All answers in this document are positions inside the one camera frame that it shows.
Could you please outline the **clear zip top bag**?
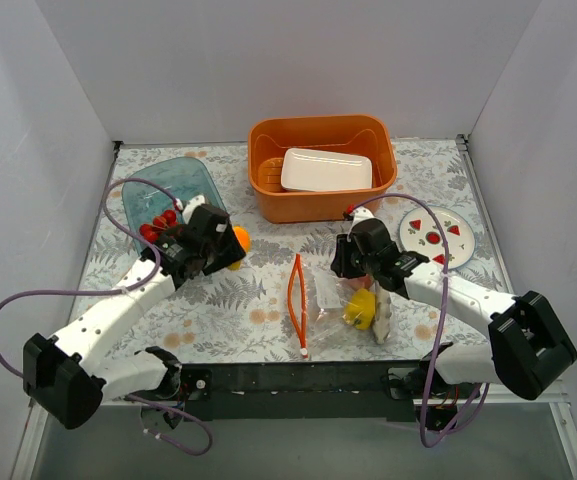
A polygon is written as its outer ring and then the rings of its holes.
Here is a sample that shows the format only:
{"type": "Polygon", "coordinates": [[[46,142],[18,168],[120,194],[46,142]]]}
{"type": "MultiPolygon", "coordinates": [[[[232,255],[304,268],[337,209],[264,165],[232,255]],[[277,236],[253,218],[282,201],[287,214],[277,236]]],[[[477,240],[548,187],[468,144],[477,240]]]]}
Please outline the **clear zip top bag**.
{"type": "Polygon", "coordinates": [[[357,291],[349,288],[346,280],[301,254],[295,256],[286,307],[302,358],[321,359],[328,349],[350,348],[368,340],[377,344],[372,324],[367,330],[358,330],[344,321],[344,308],[357,291]]]}

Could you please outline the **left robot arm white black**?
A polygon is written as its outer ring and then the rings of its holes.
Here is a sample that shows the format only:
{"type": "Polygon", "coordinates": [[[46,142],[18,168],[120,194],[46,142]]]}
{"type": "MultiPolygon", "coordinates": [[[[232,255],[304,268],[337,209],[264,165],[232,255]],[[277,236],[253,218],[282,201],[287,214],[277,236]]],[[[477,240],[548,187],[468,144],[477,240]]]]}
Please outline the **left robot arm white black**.
{"type": "Polygon", "coordinates": [[[160,347],[119,360],[109,350],[149,310],[187,281],[208,276],[244,259],[224,210],[194,198],[183,221],[161,233],[117,285],[51,337],[33,335],[23,348],[23,387],[65,428],[87,422],[109,400],[142,393],[169,400],[181,386],[180,361],[160,347]]]}

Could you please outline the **orange yellow fake mango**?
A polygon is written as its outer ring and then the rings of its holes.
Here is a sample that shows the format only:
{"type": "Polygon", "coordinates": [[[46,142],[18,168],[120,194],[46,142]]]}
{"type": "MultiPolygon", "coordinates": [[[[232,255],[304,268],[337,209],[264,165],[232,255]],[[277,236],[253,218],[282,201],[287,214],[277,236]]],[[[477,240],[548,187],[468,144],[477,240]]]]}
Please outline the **orange yellow fake mango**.
{"type": "MultiPolygon", "coordinates": [[[[245,251],[245,253],[248,253],[250,250],[250,247],[251,247],[251,239],[250,239],[250,235],[249,235],[248,231],[241,226],[234,226],[233,232],[234,232],[240,246],[242,247],[242,249],[245,251]]],[[[231,264],[228,267],[228,269],[231,271],[237,271],[240,269],[241,264],[242,264],[242,261],[239,260],[239,261],[231,264]]]]}

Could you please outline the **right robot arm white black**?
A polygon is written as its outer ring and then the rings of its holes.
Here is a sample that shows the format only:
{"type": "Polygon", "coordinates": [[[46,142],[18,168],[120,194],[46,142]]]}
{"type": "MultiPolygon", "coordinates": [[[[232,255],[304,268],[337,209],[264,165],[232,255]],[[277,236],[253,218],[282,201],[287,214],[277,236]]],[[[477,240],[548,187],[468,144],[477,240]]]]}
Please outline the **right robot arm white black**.
{"type": "Polygon", "coordinates": [[[368,218],[336,238],[332,271],[372,277],[388,292],[445,309],[482,334],[481,345],[440,345],[420,362],[422,389],[443,397],[458,384],[500,384],[526,400],[538,398],[577,361],[577,350],[548,299],[489,290],[414,251],[400,251],[384,223],[368,218]]]}

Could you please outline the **red fake strawberries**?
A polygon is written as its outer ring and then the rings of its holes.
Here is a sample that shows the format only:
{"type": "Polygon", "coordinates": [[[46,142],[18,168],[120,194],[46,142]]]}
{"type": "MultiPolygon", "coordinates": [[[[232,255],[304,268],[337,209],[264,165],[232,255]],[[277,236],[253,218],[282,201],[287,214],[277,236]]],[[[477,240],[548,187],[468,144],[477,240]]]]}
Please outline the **red fake strawberries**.
{"type": "Polygon", "coordinates": [[[176,224],[177,212],[168,209],[162,214],[155,216],[150,222],[143,223],[138,231],[144,240],[154,244],[166,230],[176,224]]]}

